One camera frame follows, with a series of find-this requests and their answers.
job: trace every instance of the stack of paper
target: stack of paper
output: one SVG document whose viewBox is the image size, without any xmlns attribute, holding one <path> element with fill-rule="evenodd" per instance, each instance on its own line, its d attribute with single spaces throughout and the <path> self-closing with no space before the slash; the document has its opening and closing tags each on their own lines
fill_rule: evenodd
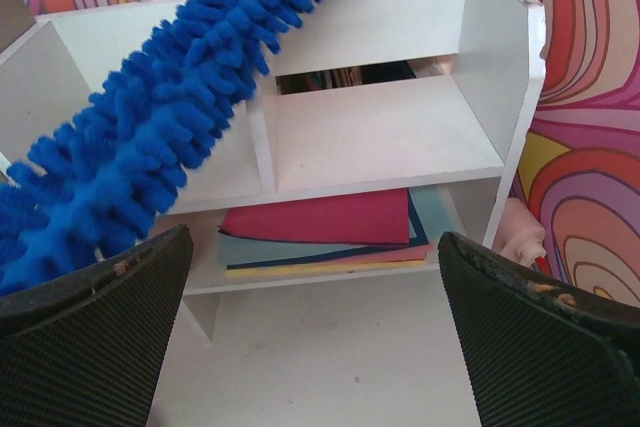
<svg viewBox="0 0 640 427">
<path fill-rule="evenodd" d="M 301 275 L 424 265 L 453 230 L 433 187 L 230 209 L 218 262 L 227 276 Z"/>
</svg>

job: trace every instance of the shelf board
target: shelf board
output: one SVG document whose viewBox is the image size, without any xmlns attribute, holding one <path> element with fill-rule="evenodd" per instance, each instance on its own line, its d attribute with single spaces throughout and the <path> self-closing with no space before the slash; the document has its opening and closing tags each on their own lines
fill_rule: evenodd
<svg viewBox="0 0 640 427">
<path fill-rule="evenodd" d="M 200 169 L 188 171 L 187 187 L 172 214 L 216 210 L 242 205 L 246 198 L 259 198 L 262 185 L 251 139 L 247 109 L 236 106 L 231 128 L 216 144 Z"/>
<path fill-rule="evenodd" d="M 279 96 L 277 113 L 281 193 L 347 194 L 502 174 L 502 160 L 448 75 Z"/>
<path fill-rule="evenodd" d="M 447 187 L 438 187 L 440 198 L 449 213 L 449 218 L 456 230 L 465 234 L 464 227 L 453 203 Z M 326 282 L 332 280 L 376 277 L 391 274 L 431 271 L 438 269 L 437 251 L 431 252 L 422 265 L 403 268 L 380 268 L 355 272 L 328 274 L 310 274 L 272 277 L 227 277 L 226 266 L 216 263 L 218 252 L 218 226 L 224 218 L 224 211 L 198 212 L 183 215 L 171 215 L 158 219 L 155 233 L 160 233 L 179 223 L 189 227 L 195 245 L 191 272 L 187 279 L 184 295 L 211 294 L 231 292 L 235 290 L 255 289 L 261 287 L 278 287 L 285 285 Z"/>
</svg>

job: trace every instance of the bottle cap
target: bottle cap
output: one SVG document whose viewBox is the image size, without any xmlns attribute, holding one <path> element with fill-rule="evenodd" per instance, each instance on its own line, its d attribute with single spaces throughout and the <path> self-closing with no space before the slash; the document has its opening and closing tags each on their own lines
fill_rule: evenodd
<svg viewBox="0 0 640 427">
<path fill-rule="evenodd" d="M 539 242 L 527 242 L 520 251 L 520 264 L 525 267 L 531 267 L 536 259 L 546 256 L 547 251 Z"/>
</svg>

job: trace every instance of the red paper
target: red paper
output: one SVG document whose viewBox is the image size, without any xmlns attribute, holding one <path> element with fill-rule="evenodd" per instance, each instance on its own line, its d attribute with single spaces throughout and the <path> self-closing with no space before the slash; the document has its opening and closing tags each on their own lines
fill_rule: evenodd
<svg viewBox="0 0 640 427">
<path fill-rule="evenodd" d="M 228 235 L 317 244 L 409 243 L 407 189 L 229 209 Z"/>
</svg>

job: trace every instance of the pink bottle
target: pink bottle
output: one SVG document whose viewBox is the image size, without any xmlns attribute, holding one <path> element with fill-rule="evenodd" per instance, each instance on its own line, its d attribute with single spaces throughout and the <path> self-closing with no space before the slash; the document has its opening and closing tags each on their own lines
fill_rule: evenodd
<svg viewBox="0 0 640 427">
<path fill-rule="evenodd" d="M 546 257 L 542 246 L 545 230 L 518 199 L 509 198 L 498 225 L 492 250 L 513 262 L 530 267 Z"/>
</svg>

